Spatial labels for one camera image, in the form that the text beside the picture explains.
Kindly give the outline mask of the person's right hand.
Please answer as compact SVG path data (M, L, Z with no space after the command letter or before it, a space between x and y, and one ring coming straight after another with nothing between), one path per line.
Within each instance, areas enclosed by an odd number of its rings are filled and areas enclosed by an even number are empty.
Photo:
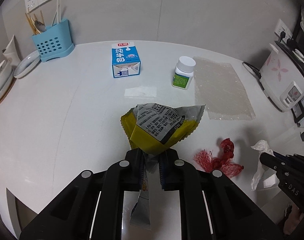
M300 209L293 204L292 211L290 212L288 218L286 219L283 227L283 233L285 235L290 235L299 225L304 217L304 213L300 211Z

